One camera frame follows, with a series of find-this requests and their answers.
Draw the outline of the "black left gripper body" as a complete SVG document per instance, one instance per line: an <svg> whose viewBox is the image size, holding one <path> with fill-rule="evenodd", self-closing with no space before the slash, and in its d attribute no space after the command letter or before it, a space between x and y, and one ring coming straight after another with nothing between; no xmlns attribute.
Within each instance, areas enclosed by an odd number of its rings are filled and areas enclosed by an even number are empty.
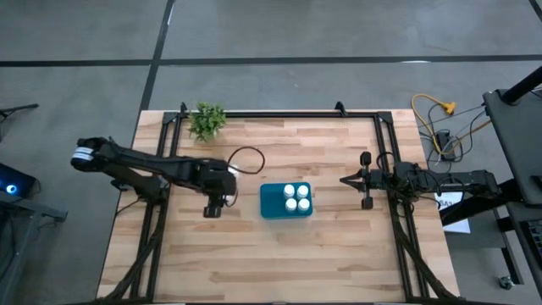
<svg viewBox="0 0 542 305"><path fill-rule="evenodd" d="M195 184L199 192L207 196L207 206L203 209L203 217L216 219L221 216L225 204L223 173L225 161L213 159L200 162L195 167Z"/></svg>

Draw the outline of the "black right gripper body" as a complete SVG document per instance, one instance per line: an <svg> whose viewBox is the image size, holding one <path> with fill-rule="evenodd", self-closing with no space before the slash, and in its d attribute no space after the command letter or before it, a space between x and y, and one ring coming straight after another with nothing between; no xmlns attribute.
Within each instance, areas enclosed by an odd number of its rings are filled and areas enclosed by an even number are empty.
<svg viewBox="0 0 542 305"><path fill-rule="evenodd" d="M362 166L360 170L362 178L362 192L365 193L365 197L361 200L361 207L363 210L373 208L373 197L370 195L371 190L385 190L390 185L390 173L387 170L384 170L384 166L382 164L379 164L381 159L386 159L388 155L393 156L393 153L382 152L377 156L377 169L369 168L369 165L372 162L372 155L370 152L363 152L360 156L360 164Z"/></svg>

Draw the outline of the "blue plastic basket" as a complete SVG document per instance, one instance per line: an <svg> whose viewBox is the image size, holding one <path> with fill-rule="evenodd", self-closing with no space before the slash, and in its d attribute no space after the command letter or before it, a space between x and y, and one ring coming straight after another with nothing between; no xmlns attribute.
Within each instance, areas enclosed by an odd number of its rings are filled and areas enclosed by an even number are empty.
<svg viewBox="0 0 542 305"><path fill-rule="evenodd" d="M309 188L307 199L311 203L311 207L306 213L299 213L297 210L294 213L288 213L285 210L285 201L283 189L287 184L292 184L296 190L300 185L306 185ZM260 186L260 212L265 219L293 219L306 218L312 215L312 191L311 186L307 182L286 182L286 183L268 183Z"/></svg>

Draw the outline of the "green plant in white pot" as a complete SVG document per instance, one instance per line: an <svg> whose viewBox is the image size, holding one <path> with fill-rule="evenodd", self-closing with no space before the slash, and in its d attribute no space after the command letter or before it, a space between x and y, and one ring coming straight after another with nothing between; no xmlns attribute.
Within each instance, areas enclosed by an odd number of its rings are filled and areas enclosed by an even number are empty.
<svg viewBox="0 0 542 305"><path fill-rule="evenodd" d="M196 105L196 111L189 114L189 119L191 121L190 136L197 141L208 142L225 127L226 113L219 104L199 102Z"/></svg>

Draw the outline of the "black power strip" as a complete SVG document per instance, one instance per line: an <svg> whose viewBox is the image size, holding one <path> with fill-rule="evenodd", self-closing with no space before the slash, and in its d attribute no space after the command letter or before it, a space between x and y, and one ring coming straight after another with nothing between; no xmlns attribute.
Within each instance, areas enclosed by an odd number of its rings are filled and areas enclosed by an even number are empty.
<svg viewBox="0 0 542 305"><path fill-rule="evenodd" d="M454 151L455 141L448 130L438 131L435 135L437 146L440 149L440 159L444 161L454 161L456 154Z"/></svg>

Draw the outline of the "black equipment cart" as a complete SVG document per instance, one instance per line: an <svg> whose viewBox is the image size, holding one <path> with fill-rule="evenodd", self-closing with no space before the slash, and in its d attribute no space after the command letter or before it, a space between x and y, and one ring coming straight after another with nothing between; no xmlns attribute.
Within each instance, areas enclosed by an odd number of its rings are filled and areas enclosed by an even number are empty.
<svg viewBox="0 0 542 305"><path fill-rule="evenodd" d="M506 206L508 216L497 224L514 230L542 298L542 65L509 89L488 91L484 105L512 171L513 178L499 184L502 195L471 197L458 208L440 212L445 225Z"/></svg>

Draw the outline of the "grey metal stand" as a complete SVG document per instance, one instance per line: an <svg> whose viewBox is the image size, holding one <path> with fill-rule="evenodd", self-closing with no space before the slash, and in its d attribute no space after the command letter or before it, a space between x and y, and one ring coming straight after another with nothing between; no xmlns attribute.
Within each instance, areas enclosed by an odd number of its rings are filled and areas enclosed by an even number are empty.
<svg viewBox="0 0 542 305"><path fill-rule="evenodd" d="M0 305L12 302L41 220L62 223L68 212L28 199L0 194Z"/></svg>

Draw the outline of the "black computer with blue light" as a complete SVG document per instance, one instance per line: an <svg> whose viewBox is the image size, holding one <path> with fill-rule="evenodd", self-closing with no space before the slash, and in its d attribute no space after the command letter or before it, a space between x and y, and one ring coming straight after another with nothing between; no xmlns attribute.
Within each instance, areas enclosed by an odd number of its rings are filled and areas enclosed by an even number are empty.
<svg viewBox="0 0 542 305"><path fill-rule="evenodd" d="M0 191L29 199L41 192L41 182L34 176L0 163Z"/></svg>

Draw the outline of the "black stand leg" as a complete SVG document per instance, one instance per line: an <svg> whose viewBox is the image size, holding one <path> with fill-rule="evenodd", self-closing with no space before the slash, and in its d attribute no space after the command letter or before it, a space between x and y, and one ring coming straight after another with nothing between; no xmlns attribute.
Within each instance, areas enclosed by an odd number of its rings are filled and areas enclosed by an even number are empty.
<svg viewBox="0 0 542 305"><path fill-rule="evenodd" d="M2 137L2 123L5 122L8 117L18 111L22 111L22 110L29 110L29 109L34 109L34 108L38 108L39 107L39 104L38 103L32 103L32 104L27 104L27 105L24 105L24 106L18 106L18 107L13 107L13 108L0 108L0 142L2 141L3 137Z"/></svg>

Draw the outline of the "black aluminium table frame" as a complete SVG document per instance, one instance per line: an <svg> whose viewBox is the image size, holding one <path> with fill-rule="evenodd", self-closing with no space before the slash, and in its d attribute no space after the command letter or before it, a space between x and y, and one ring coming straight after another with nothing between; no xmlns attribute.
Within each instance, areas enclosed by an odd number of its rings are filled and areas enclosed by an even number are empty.
<svg viewBox="0 0 542 305"><path fill-rule="evenodd" d="M423 151L409 110L244 112L207 143L180 123L178 154L227 158L242 170L236 204L218 219L202 215L205 197L174 187L169 199L154 302L402 302L405 298L386 195L361 195L340 183L364 151L390 147L392 119L404 159ZM305 219L266 220L264 183L306 181L314 210Z"/></svg>

